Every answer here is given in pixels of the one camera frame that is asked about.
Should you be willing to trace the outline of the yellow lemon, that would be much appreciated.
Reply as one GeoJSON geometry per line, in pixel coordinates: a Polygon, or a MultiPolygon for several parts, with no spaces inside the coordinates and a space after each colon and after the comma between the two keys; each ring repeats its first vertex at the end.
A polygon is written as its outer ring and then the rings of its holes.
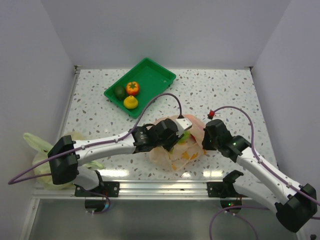
{"type": "Polygon", "coordinates": [[[138,107],[139,102],[133,95],[129,95],[123,100],[123,105],[126,109],[132,110],[138,107]]]}

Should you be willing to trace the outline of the green lime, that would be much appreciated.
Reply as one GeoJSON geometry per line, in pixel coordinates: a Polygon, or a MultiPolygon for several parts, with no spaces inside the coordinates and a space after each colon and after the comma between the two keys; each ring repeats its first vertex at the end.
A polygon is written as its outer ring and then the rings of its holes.
{"type": "Polygon", "coordinates": [[[118,100],[124,100],[127,96],[127,92],[124,86],[118,85],[114,88],[114,95],[118,100]]]}

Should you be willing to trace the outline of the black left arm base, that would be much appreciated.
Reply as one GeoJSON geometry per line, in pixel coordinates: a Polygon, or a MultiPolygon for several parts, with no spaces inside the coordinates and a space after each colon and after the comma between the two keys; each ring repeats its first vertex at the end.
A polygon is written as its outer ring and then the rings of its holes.
{"type": "Polygon", "coordinates": [[[82,168],[73,181],[76,197],[117,198],[120,191],[118,181],[103,181],[99,171],[82,168]]]}

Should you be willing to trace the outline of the orange translucent plastic bag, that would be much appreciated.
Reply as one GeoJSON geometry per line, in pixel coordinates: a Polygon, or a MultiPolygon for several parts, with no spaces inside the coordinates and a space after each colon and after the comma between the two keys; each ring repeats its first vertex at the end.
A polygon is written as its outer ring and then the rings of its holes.
{"type": "Polygon", "coordinates": [[[168,171],[180,171],[206,153],[202,146],[205,124],[192,114],[186,114],[185,117],[192,122],[192,127],[187,130],[191,134],[190,138],[184,144],[177,143],[171,151],[163,147],[154,148],[149,153],[153,164],[168,171]]]}

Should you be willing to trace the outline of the red fruit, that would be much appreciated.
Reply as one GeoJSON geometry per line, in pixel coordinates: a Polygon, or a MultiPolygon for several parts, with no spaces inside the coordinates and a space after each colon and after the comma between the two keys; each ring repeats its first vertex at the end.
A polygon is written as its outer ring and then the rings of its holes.
{"type": "Polygon", "coordinates": [[[140,85],[138,82],[132,81],[126,85],[125,90],[129,96],[137,96],[140,93],[140,85]]]}

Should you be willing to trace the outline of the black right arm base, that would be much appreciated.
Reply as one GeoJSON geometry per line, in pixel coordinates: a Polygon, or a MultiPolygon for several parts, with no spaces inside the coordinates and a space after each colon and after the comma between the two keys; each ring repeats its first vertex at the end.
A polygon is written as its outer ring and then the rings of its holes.
{"type": "Polygon", "coordinates": [[[246,197],[235,190],[234,183],[239,177],[244,175],[243,172],[233,170],[228,173],[222,181],[208,181],[206,182],[206,190],[209,198],[237,198],[246,197]]]}

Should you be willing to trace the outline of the green grape bunch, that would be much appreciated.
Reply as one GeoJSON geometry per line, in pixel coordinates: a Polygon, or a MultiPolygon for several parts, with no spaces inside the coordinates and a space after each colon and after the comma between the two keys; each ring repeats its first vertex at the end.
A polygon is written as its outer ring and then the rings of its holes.
{"type": "Polygon", "coordinates": [[[181,139],[177,142],[179,145],[184,144],[191,136],[191,133],[189,131],[185,131],[183,133],[183,136],[181,137],[181,139]]]}

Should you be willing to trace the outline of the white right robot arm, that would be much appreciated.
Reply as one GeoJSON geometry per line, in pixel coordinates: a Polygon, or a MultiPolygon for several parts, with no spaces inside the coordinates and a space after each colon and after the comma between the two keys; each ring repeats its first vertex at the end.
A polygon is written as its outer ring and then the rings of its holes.
{"type": "Polygon", "coordinates": [[[243,167],[242,171],[228,173],[219,188],[207,184],[208,190],[217,191],[220,198],[249,197],[275,213],[277,220],[293,233],[317,213],[313,186],[301,185],[254,153],[251,143],[242,136],[231,135],[222,120],[214,119],[205,125],[202,146],[207,151],[219,151],[243,167]]]}

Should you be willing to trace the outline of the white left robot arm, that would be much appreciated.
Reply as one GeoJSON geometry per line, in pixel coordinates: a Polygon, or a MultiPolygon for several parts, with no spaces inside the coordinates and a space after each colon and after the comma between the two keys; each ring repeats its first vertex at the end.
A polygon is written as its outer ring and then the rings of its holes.
{"type": "Polygon", "coordinates": [[[85,164],[116,155],[146,153],[157,147],[170,151],[191,126],[187,118],[166,118],[112,137],[73,140],[70,135],[63,136],[48,153],[52,182],[72,183],[92,196],[99,196],[104,190],[101,175],[87,169],[85,164]]]}

